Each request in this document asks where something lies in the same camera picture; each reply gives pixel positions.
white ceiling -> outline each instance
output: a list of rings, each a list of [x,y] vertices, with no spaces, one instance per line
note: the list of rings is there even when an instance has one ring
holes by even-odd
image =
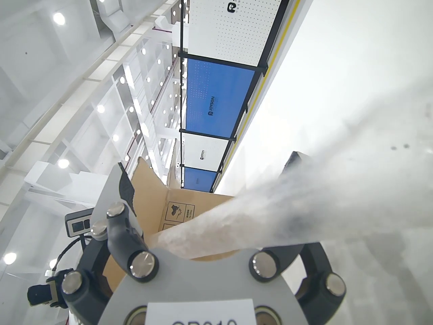
[[[164,0],[0,0],[0,145],[34,123],[130,24]],[[63,26],[53,21],[61,12]]]

printed shipping symbol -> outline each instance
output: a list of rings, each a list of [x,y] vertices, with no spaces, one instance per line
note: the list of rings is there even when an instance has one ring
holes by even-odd
[[[182,214],[182,210],[178,206],[175,206],[174,204],[172,204],[172,216],[174,216],[178,210],[179,210],[179,213],[178,213],[176,219],[178,219],[179,216]]]

metal bolt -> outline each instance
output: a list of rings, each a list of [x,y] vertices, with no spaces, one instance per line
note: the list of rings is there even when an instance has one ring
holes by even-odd
[[[266,252],[258,252],[252,258],[252,268],[262,278],[272,278],[277,273],[274,258]]]
[[[82,286],[82,283],[83,278],[79,272],[70,272],[63,279],[62,290],[65,294],[74,294]]]
[[[131,274],[139,279],[147,277],[155,267],[155,257],[150,252],[141,252],[131,263]]]
[[[101,240],[107,233],[107,220],[102,219],[93,223],[90,232],[92,237],[96,240]]]
[[[326,289],[328,289],[328,291],[336,297],[341,297],[346,291],[344,280],[335,273],[328,275],[325,285]]]
[[[120,215],[125,209],[125,205],[123,202],[116,202],[111,205],[111,207],[107,211],[108,217],[116,217]]]

black metal frame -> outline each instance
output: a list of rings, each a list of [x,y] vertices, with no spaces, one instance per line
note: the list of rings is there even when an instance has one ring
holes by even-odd
[[[184,41],[184,0],[181,0],[181,40],[180,40],[180,49],[179,49],[179,57],[180,57],[180,61],[181,61],[181,87],[183,86],[183,59],[184,58],[188,58],[188,59],[194,59],[194,60],[198,60],[198,61],[203,61],[203,62],[212,62],[212,63],[216,63],[216,64],[221,64],[221,65],[228,65],[228,66],[232,66],[232,67],[237,67],[237,68],[244,68],[244,69],[249,69],[249,70],[253,70],[254,75],[252,77],[251,83],[249,85],[247,94],[245,96],[242,108],[238,114],[238,118],[236,120],[236,123],[234,125],[232,134],[230,136],[230,138],[223,138],[220,136],[215,136],[215,135],[209,135],[209,134],[204,134],[204,133],[194,133],[194,132],[189,132],[186,131],[185,129],[182,129],[182,88],[181,88],[181,165],[183,165],[183,160],[182,160],[182,133],[190,133],[190,134],[196,134],[196,135],[202,135],[202,136],[208,136],[208,137],[214,137],[214,138],[218,138],[218,139],[227,139],[229,140],[229,143],[227,144],[226,150],[223,153],[223,157],[221,158],[221,162],[220,165],[218,166],[218,171],[215,174],[215,178],[213,179],[212,182],[212,186],[209,190],[209,192],[213,192],[214,191],[214,187],[215,187],[215,182],[217,181],[218,178],[218,174],[222,173],[222,169],[224,166],[224,161],[227,157],[227,154],[230,150],[231,144],[232,142],[236,142],[236,134],[238,132],[238,128],[240,125],[240,122],[242,120],[242,116],[244,113],[248,112],[248,102],[255,90],[255,87],[257,86],[259,80],[260,80],[260,76],[263,74],[263,76],[265,76],[266,72],[268,71],[268,58],[269,55],[271,54],[272,51],[272,47],[275,43],[275,39],[277,38],[277,34],[278,31],[280,29],[280,25],[283,21],[284,18],[284,14],[286,12],[286,9],[288,7],[290,0],[281,0],[280,2],[280,6],[278,7],[278,11],[277,14],[275,15],[275,19],[274,19],[274,23],[272,24],[271,30],[269,31],[269,36],[268,39],[265,43],[265,47],[263,48],[263,52],[261,54],[260,60],[258,62],[258,66],[251,66],[251,65],[244,65],[241,63],[235,63],[235,62],[230,62],[230,61],[224,61],[224,60],[220,60],[220,59],[214,59],[214,58],[209,58],[209,57],[204,57],[204,56],[196,56],[196,55],[190,55],[188,53],[186,53],[184,51],[184,45],[183,45],[183,41]],[[181,168],[181,187],[183,184],[183,172],[182,172],[182,168]]]
[[[263,75],[265,75],[266,71],[268,70],[268,65],[267,64],[264,67],[253,66],[253,65],[236,63],[236,62],[231,62],[231,61],[224,61],[222,59],[215,59],[215,58],[210,58],[210,57],[191,55],[191,54],[188,54],[188,53],[183,52],[183,51],[179,52],[179,56],[181,56],[182,58],[193,59],[193,60],[196,60],[196,61],[210,62],[210,63],[215,63],[215,64],[227,65],[229,67],[243,68],[243,69],[248,69],[250,71],[258,71],[260,73],[263,73]]]

